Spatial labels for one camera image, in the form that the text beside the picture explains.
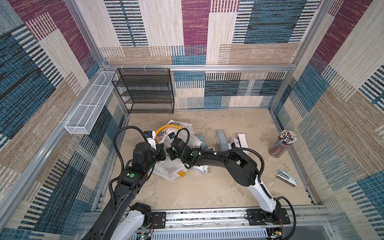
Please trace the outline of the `grey square device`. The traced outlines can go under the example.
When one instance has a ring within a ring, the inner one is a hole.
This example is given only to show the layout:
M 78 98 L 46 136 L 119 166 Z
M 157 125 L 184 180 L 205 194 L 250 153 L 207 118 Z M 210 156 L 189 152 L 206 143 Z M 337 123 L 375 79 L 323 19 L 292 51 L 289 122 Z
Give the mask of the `grey square device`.
M 223 130 L 219 130 L 216 133 L 216 142 L 218 145 L 218 151 L 223 152 L 223 151 L 228 151 L 229 146 L 228 146 L 228 141 L 225 135 L 225 132 Z

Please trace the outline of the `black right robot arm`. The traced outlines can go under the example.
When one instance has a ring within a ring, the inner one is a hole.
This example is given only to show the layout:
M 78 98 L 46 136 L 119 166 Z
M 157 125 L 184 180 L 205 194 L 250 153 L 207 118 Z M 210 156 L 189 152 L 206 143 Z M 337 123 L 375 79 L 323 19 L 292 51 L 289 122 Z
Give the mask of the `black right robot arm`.
M 273 197 L 264 185 L 261 176 L 265 169 L 263 157 L 255 150 L 249 148 L 233 148 L 226 151 L 215 152 L 202 148 L 191 148 L 189 146 L 191 133 L 187 128 L 178 130 L 171 134 L 171 146 L 167 148 L 170 160 L 180 159 L 186 169 L 214 165 L 225 168 L 234 181 L 247 187 L 259 203 L 259 210 L 248 211 L 244 218 L 250 225 L 280 225 L 277 233 L 271 234 L 269 240 L 289 240 L 295 233 L 297 217 L 293 205 L 283 196 Z M 289 234 L 284 234 L 285 209 L 282 208 L 280 200 L 285 201 L 293 218 L 293 227 Z

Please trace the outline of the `white rectangular alarm clock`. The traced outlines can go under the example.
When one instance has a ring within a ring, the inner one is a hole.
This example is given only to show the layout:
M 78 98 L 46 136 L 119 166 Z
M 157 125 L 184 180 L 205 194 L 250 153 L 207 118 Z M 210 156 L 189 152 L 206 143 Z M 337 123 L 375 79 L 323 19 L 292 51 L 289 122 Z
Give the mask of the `white rectangular alarm clock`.
M 238 134 L 238 140 L 242 148 L 248 148 L 248 143 L 245 134 Z

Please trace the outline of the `white twin bell alarm clock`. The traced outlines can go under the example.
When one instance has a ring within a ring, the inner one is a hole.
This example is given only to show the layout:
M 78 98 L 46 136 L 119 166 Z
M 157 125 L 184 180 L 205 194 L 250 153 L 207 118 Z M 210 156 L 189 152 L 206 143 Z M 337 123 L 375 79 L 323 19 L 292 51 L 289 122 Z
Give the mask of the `white twin bell alarm clock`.
M 193 166 L 193 170 L 199 174 L 207 174 L 211 172 L 208 165 Z

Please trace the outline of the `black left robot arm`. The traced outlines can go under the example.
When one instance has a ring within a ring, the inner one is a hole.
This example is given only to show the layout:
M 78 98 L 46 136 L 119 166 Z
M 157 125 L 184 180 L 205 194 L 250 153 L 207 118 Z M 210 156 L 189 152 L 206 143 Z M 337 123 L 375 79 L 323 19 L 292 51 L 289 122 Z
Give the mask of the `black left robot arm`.
M 123 166 L 121 174 L 110 181 L 111 199 L 94 225 L 83 237 L 84 240 L 110 240 L 127 207 L 149 179 L 156 162 L 166 159 L 164 147 L 156 145 L 153 148 L 144 132 L 138 127 L 123 127 L 116 133 L 114 140 L 121 132 L 129 129 L 137 130 L 144 141 L 138 143 L 134 149 L 132 166 Z

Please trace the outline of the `white canvas bag yellow handles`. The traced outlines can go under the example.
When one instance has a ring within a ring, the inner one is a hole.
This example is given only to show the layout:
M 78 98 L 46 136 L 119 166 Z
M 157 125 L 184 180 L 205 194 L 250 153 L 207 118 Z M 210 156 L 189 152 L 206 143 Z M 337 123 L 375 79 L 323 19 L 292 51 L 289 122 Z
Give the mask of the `white canvas bag yellow handles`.
M 155 140 L 159 144 L 165 145 L 166 149 L 171 147 L 171 142 L 174 138 L 171 138 L 171 135 L 176 135 L 177 131 L 182 128 L 187 128 L 190 132 L 190 140 L 188 147 L 191 149 L 199 148 L 202 144 L 202 141 L 195 135 L 192 124 L 178 122 L 170 120 L 167 124 L 156 130 Z M 166 152 L 166 160 L 157 162 L 154 168 L 154 174 L 158 175 L 166 180 L 173 182 L 177 178 L 183 177 L 188 169 L 185 168 L 184 164 L 180 159 L 170 160 L 168 153 Z

